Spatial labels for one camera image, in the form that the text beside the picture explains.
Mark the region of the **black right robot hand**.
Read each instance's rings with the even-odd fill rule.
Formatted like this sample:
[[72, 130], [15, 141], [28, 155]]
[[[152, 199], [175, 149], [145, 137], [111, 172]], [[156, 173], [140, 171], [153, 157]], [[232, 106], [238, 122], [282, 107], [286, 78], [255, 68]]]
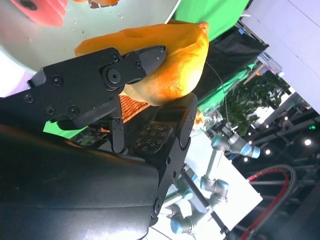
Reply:
[[161, 107], [124, 147], [119, 94], [165, 61], [163, 45], [113, 47], [43, 67], [0, 100], [3, 240], [141, 240], [191, 143], [193, 93]]

